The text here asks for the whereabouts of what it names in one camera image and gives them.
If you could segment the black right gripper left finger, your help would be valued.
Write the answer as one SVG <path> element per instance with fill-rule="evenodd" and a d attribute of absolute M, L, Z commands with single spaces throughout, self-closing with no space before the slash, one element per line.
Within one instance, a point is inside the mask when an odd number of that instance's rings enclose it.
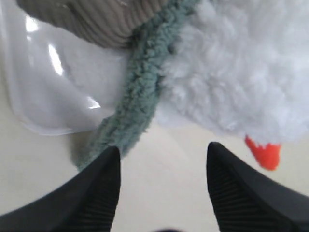
<path fill-rule="evenodd" d="M 118 205 L 121 161 L 109 147 L 73 179 L 0 217 L 2 232 L 109 232 Z"/>

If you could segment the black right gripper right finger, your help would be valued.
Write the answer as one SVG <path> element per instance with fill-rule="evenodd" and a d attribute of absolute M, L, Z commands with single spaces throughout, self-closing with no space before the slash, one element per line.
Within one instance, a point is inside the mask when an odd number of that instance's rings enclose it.
<path fill-rule="evenodd" d="M 221 232 L 307 232 L 309 198 L 239 159 L 218 142 L 207 150 L 207 188 Z"/>

